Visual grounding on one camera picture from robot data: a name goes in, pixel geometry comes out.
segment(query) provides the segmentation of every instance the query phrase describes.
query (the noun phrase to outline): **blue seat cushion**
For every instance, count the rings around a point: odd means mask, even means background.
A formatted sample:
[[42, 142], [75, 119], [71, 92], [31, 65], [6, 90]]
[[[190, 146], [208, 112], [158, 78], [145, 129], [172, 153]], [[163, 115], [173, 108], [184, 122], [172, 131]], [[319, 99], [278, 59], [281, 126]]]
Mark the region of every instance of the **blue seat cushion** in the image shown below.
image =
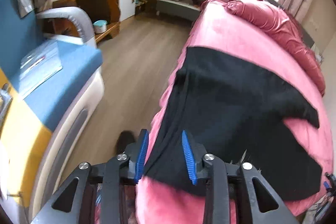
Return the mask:
[[[52, 132], [85, 83], [102, 64], [101, 51], [87, 45], [57, 41], [62, 69], [37, 87], [25, 102]], [[18, 90], [18, 76], [11, 83]]]

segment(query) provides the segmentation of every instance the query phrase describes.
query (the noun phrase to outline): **pink bed sheet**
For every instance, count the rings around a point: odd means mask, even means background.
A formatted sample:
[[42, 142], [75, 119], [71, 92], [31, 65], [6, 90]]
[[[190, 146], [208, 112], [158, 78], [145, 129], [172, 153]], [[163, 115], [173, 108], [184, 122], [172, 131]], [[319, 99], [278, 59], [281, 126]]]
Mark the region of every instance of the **pink bed sheet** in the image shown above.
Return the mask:
[[[201, 16], [191, 30], [178, 65], [169, 77], [169, 86], [160, 100], [161, 110], [152, 120], [147, 158], [157, 137], [168, 98], [172, 91], [175, 74], [183, 65], [186, 47], [201, 46], [231, 54], [273, 71], [297, 88], [317, 109], [320, 128], [315, 129], [307, 121], [285, 119], [298, 142], [318, 162], [323, 171], [333, 172], [333, 144], [330, 123], [316, 85], [299, 64], [269, 36], [245, 20], [229, 14], [223, 0], [208, 0]], [[317, 202], [326, 191], [321, 179], [320, 192], [305, 199], [287, 202], [294, 215], [299, 215]], [[139, 224], [201, 224], [204, 215], [204, 198], [176, 190], [168, 185], [143, 177], [137, 186], [136, 211]]]

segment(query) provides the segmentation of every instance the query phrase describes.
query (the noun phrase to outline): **armrest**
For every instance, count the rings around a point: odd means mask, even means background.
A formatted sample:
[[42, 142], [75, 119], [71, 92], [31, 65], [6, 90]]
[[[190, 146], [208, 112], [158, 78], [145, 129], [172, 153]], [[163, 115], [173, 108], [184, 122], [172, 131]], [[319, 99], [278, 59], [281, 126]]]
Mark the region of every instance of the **armrest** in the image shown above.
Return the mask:
[[75, 25], [80, 37], [83, 39], [83, 43], [87, 43], [90, 39], [95, 37], [91, 19], [84, 10], [78, 7], [62, 7], [45, 10], [37, 13], [36, 18], [66, 18], [70, 20]]

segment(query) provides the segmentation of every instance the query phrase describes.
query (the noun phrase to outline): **wooden floor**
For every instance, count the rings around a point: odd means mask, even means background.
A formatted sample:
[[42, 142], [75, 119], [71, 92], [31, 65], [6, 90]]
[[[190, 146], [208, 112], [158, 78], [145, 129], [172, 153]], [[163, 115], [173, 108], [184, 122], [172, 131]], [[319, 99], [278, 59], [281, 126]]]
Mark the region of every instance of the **wooden floor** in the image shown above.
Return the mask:
[[137, 15], [114, 39], [102, 41], [105, 94], [63, 172], [81, 162], [106, 162], [115, 155], [123, 130], [150, 129], [159, 99], [188, 39], [190, 23], [178, 18]]

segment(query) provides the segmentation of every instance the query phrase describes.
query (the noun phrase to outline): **screw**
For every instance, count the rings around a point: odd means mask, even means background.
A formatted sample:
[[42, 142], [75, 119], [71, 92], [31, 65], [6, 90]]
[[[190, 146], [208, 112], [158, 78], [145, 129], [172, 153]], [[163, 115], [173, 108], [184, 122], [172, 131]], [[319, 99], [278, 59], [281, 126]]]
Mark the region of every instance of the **screw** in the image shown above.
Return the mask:
[[252, 167], [253, 167], [253, 165], [252, 165], [251, 163], [249, 163], [249, 162], [244, 162], [244, 163], [242, 164], [242, 167], [243, 167], [245, 170], [251, 170]]
[[82, 163], [79, 164], [79, 168], [81, 170], [88, 169], [89, 168], [89, 164], [87, 162], [82, 162]]
[[127, 159], [127, 155], [126, 154], [119, 154], [117, 156], [117, 160], [125, 160], [125, 159]]
[[214, 160], [215, 159], [215, 156], [213, 154], [205, 154], [204, 155], [204, 158], [206, 160]]

